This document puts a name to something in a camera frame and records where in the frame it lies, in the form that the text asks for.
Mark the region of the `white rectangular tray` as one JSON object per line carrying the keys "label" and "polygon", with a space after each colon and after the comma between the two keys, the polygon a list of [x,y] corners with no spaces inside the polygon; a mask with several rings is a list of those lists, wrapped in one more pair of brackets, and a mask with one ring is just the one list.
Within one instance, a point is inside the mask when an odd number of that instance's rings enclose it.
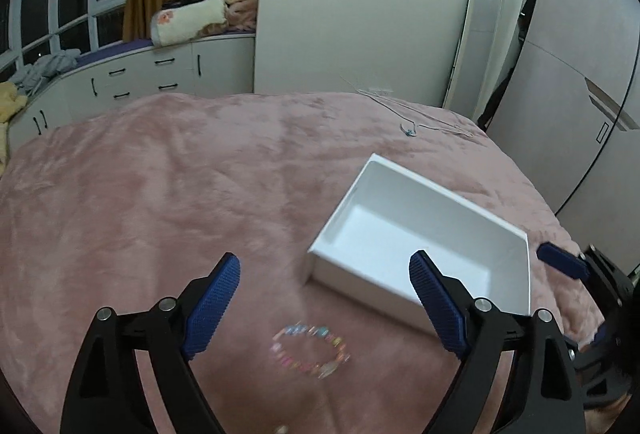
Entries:
{"label": "white rectangular tray", "polygon": [[409,278],[425,252],[439,271],[507,313],[532,310],[526,233],[378,154],[307,251],[307,275],[407,326],[435,329]]}

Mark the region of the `pink fluffy bed blanket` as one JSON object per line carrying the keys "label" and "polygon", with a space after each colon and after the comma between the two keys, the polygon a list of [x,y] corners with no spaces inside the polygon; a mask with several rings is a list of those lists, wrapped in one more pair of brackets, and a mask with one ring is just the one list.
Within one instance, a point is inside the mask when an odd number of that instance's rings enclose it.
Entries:
{"label": "pink fluffy bed blanket", "polygon": [[380,154],[525,231],[576,244],[472,122],[426,126],[361,94],[158,94],[25,143],[1,179],[1,368],[60,425],[94,313],[146,310],[239,256],[238,292],[192,368],[230,433],[419,433],[458,368],[433,336],[305,282],[306,252]]}

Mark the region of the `grey sliding door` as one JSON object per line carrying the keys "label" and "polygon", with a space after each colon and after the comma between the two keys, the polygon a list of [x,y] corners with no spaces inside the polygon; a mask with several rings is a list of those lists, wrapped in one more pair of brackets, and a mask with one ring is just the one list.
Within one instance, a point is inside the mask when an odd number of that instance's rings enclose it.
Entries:
{"label": "grey sliding door", "polygon": [[582,246],[639,264],[639,1],[535,0],[488,127]]}

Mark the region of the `yellow blanket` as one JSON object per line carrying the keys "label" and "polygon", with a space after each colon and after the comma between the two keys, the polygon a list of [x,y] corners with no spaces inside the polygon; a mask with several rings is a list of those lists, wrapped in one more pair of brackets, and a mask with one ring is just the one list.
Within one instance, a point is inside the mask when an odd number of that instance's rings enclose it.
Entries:
{"label": "yellow blanket", "polygon": [[9,123],[26,106],[28,97],[20,94],[13,82],[0,84],[0,175],[6,171],[8,163]]}

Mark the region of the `white rolled plush pillow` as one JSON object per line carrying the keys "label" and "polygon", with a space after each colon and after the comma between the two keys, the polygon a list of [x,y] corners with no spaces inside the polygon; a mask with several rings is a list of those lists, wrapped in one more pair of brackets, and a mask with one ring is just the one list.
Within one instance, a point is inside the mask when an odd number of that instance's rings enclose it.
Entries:
{"label": "white rolled plush pillow", "polygon": [[150,33],[155,47],[167,47],[223,33],[227,30],[225,0],[202,0],[156,12]]}

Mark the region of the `grey clothes pile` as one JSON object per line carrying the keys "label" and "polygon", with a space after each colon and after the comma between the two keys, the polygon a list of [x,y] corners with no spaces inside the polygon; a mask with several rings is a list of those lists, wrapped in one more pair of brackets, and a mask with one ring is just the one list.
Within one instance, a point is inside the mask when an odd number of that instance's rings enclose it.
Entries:
{"label": "grey clothes pile", "polygon": [[25,96],[35,96],[52,79],[76,68],[80,55],[79,49],[69,49],[40,56],[34,64],[25,65],[16,71],[9,82]]}

